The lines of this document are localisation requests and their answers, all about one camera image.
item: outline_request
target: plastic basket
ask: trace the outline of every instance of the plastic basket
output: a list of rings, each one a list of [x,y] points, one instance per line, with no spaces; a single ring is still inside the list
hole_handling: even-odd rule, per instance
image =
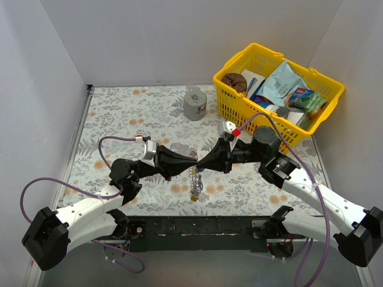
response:
[[[221,82],[227,73],[241,73],[244,69],[268,77],[286,58],[282,53],[274,52],[260,44],[252,43],[246,49],[235,54],[223,68],[214,75],[213,83],[217,87],[217,102],[220,115],[238,126],[243,125],[256,112],[269,114],[283,137],[292,146],[296,146],[303,138],[312,135],[322,121],[324,121],[338,104],[339,96],[344,92],[345,86],[313,68],[304,68],[290,60],[288,64],[294,72],[301,76],[311,90],[319,91],[327,98],[326,105],[321,114],[310,120],[307,130],[303,130],[274,112],[269,112],[246,98],[245,93],[237,93],[233,88]],[[257,126],[271,126],[265,116],[258,116],[246,126],[246,131],[253,134]],[[287,153],[287,147],[282,144],[281,152]]]

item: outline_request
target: toilet paper roll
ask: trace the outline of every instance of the toilet paper roll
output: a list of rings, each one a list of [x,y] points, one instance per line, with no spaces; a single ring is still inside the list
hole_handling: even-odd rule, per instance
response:
[[[206,115],[208,97],[200,90],[188,91],[184,96],[184,115],[191,121],[198,121]]]

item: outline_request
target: white wall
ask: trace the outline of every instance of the white wall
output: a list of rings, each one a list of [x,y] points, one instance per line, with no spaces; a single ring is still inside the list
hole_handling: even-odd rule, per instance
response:
[[[62,176],[86,86],[38,0],[0,0],[0,286],[23,286],[31,266],[19,198],[40,176]],[[30,217],[57,186],[26,196]]]
[[[346,86],[318,144],[334,190],[383,208],[383,2],[344,0],[310,66]],[[383,249],[369,268],[383,286]]]
[[[259,42],[306,66],[342,0],[41,0],[87,84],[211,83]]]

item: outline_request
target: floral pattern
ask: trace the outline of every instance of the floral pattern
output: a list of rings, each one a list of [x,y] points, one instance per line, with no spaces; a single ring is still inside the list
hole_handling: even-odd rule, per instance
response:
[[[207,94],[206,116],[190,121],[183,114],[183,96],[198,88]],[[152,140],[184,155],[191,151],[204,157],[215,145],[217,126],[223,118],[217,112],[214,86],[102,87],[93,98],[78,145],[69,183],[97,192],[108,181],[109,170],[98,153],[98,140],[106,135],[151,136]],[[245,142],[248,133],[240,135]],[[140,159],[143,148],[138,143],[106,140],[105,157]],[[311,138],[303,140],[296,151],[309,165],[316,178],[324,182],[323,171]],[[224,175],[212,170],[202,172],[203,191],[197,202],[190,199],[190,178],[186,170],[171,182],[160,175],[141,179],[143,188],[137,197],[121,207],[127,215],[271,215],[281,205],[317,215],[299,198],[268,184],[257,173],[259,164],[234,164]],[[63,205],[85,198],[70,188]]]

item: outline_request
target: blue plastic bag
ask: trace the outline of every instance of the blue plastic bag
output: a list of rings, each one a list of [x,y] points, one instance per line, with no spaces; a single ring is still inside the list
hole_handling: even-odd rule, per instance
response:
[[[308,88],[305,81],[296,75],[284,60],[266,79],[257,96],[265,97],[276,106],[285,106],[284,100],[297,88]]]

